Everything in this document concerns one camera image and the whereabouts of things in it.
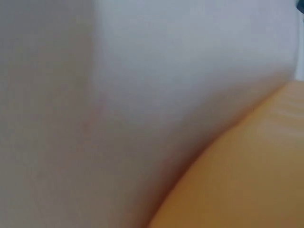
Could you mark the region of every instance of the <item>orange object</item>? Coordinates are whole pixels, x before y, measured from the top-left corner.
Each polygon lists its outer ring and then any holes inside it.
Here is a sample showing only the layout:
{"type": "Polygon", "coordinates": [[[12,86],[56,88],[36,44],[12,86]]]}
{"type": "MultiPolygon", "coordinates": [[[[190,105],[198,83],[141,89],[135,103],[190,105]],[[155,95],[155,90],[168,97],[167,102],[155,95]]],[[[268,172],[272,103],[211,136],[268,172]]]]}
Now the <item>orange object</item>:
{"type": "Polygon", "coordinates": [[[149,227],[304,227],[304,82],[289,83],[219,137],[149,227]]]}

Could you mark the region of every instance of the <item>white wall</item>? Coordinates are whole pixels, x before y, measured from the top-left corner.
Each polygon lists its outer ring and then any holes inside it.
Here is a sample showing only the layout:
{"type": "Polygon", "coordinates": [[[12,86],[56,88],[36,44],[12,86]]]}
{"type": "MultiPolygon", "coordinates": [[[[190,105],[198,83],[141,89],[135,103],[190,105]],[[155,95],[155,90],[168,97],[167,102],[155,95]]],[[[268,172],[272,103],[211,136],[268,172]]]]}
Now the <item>white wall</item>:
{"type": "Polygon", "coordinates": [[[140,227],[196,149],[295,69],[291,1],[92,8],[1,3],[0,226],[140,227]]]}

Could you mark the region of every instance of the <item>white fabric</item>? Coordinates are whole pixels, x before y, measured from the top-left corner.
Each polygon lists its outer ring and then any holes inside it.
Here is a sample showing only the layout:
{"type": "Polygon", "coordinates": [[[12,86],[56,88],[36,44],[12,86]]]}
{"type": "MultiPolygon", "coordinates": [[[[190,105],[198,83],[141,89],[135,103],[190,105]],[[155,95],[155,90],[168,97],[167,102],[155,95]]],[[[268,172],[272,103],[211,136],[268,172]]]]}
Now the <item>white fabric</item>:
{"type": "Polygon", "coordinates": [[[146,224],[298,44],[289,0],[4,0],[0,31],[6,228],[146,224]]]}

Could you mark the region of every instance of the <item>white surface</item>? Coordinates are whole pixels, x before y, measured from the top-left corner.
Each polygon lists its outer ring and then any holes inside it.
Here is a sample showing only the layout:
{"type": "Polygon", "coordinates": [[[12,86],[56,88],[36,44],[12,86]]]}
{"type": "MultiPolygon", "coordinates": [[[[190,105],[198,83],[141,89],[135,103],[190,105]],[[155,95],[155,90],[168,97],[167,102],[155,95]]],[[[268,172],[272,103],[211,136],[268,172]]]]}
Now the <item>white surface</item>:
{"type": "Polygon", "coordinates": [[[1,3],[1,227],[140,227],[195,149],[295,69],[291,1],[95,3],[1,3]]]}
{"type": "Polygon", "coordinates": [[[299,44],[298,44],[298,61],[295,71],[295,78],[300,81],[304,81],[304,16],[301,12],[298,12],[299,14],[299,44]]]}

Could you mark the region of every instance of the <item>orange surface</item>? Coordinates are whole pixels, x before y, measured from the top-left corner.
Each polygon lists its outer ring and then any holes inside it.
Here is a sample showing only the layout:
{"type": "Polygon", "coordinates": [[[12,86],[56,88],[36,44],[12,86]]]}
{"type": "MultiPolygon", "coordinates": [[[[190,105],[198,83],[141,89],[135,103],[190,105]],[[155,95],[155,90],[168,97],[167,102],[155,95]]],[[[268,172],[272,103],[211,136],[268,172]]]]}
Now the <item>orange surface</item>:
{"type": "Polygon", "coordinates": [[[219,137],[149,227],[304,228],[304,82],[219,137]]]}

